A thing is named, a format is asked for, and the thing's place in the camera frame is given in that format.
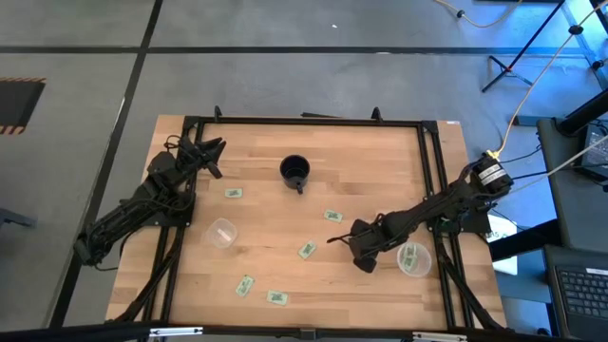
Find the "black cup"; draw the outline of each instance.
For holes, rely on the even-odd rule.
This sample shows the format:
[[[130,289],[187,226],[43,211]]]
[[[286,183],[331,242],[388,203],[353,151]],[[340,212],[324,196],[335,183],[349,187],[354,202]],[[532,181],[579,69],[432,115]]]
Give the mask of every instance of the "black cup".
[[[302,188],[306,185],[308,174],[311,172],[311,165],[308,164],[306,158],[297,155],[285,157],[278,169],[285,184],[302,195],[304,192]]]

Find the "clear plastic cup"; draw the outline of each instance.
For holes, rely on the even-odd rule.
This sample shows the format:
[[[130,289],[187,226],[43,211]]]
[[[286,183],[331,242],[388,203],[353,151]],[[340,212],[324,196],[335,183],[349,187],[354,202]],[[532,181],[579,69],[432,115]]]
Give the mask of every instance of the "clear plastic cup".
[[[415,248],[413,256],[409,257],[409,260],[404,253],[407,248]],[[430,272],[430,265],[432,259],[425,246],[418,242],[406,242],[397,251],[397,265],[399,269],[408,276],[422,277],[428,275]]]
[[[237,227],[226,218],[216,219],[207,229],[207,238],[218,248],[228,248],[237,236]]]

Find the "wooden tabletop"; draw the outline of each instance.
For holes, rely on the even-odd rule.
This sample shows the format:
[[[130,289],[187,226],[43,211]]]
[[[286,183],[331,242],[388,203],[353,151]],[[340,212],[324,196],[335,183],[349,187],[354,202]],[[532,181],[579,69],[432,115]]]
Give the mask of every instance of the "wooden tabletop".
[[[160,116],[146,164],[170,134],[180,134],[182,116]],[[450,181],[467,163],[461,127],[438,122]],[[420,149],[414,128],[276,124],[206,124],[203,139],[222,137],[219,180],[200,171],[197,202],[186,230],[170,321],[198,325],[444,330],[445,312],[431,234],[421,226],[409,237],[433,258],[430,274],[414,278],[396,263],[397,249],[381,253],[372,274],[352,264],[347,245],[328,238],[346,234],[355,219],[404,210],[425,195]],[[430,138],[429,157],[434,159]],[[278,172],[281,160],[300,154],[311,164],[304,194],[288,189]],[[434,162],[435,189],[439,190]],[[243,197],[227,199],[226,188]],[[323,218],[342,213],[341,223]],[[225,218],[238,229],[235,243],[221,250],[206,238],[209,225]],[[121,314],[150,275],[159,228],[146,227],[126,243],[107,318]],[[306,260],[297,251],[312,240]],[[487,245],[460,236],[466,280],[484,307],[504,325],[504,313]],[[246,297],[236,294],[243,276],[256,282]],[[286,306],[266,301],[269,290],[287,293]],[[460,299],[452,284],[456,316]],[[159,314],[162,291],[155,314]]]

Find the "concrete floor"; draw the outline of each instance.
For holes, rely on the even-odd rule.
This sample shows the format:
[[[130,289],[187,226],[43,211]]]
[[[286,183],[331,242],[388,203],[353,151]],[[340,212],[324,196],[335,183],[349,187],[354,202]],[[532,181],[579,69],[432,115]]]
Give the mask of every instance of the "concrete floor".
[[[480,22],[508,7],[452,3]],[[586,4],[568,3],[574,9]],[[152,0],[5,0],[0,46],[138,46],[152,5]],[[175,0],[163,4],[152,45],[521,47],[553,6],[522,5],[496,27],[476,29],[431,0]],[[567,28],[558,13],[535,46],[560,46]],[[604,32],[591,33],[596,42],[605,39]],[[570,44],[577,46],[576,40]],[[499,58],[508,62],[513,56]],[[134,60],[132,54],[0,54],[0,76],[48,78],[26,133],[0,136],[0,207],[38,219],[34,229],[6,225],[0,230],[0,331],[45,324]],[[517,70],[534,79],[547,62],[526,57]],[[387,119],[457,120],[469,157],[476,159],[500,144],[527,90],[519,80],[505,79],[482,94],[480,88],[498,71],[486,55],[148,55],[100,213],[139,184],[158,115],[211,115],[214,105],[224,115],[308,111],[367,118],[379,106]],[[559,58],[522,114],[560,117],[599,91],[582,56]],[[516,127],[502,157],[518,157],[537,144],[534,128]],[[516,176],[544,165],[539,153],[506,168]],[[526,226],[555,216],[547,182],[502,200],[499,210]],[[116,262],[111,255],[104,266]],[[84,269],[66,323],[102,322],[113,280],[112,272]],[[529,332],[521,321],[509,319],[522,308],[530,314],[527,325],[544,324],[533,321],[541,307],[525,302],[505,302],[505,307],[513,328]]]

